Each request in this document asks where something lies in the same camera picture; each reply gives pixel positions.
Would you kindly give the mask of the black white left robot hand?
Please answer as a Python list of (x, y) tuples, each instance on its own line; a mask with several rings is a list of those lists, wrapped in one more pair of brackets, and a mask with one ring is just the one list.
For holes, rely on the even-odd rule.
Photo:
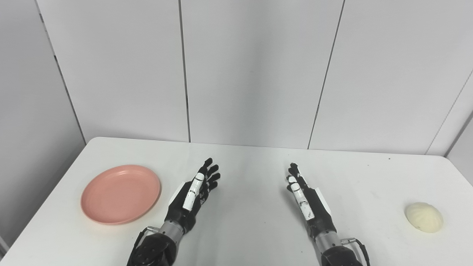
[(179, 225), (183, 234), (191, 231), (201, 206), (207, 201), (210, 192), (218, 186), (218, 170), (219, 165), (208, 158), (197, 174), (177, 190), (164, 220)]

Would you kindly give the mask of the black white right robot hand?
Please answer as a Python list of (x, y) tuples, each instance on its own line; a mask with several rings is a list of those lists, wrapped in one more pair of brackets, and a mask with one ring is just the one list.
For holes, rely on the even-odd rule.
[(316, 189), (309, 187), (301, 175), (298, 165), (294, 162), (288, 168), (289, 175), (287, 190), (292, 193), (294, 199), (306, 221), (309, 237), (315, 239), (320, 234), (336, 233), (331, 214), (326, 209), (322, 196)]

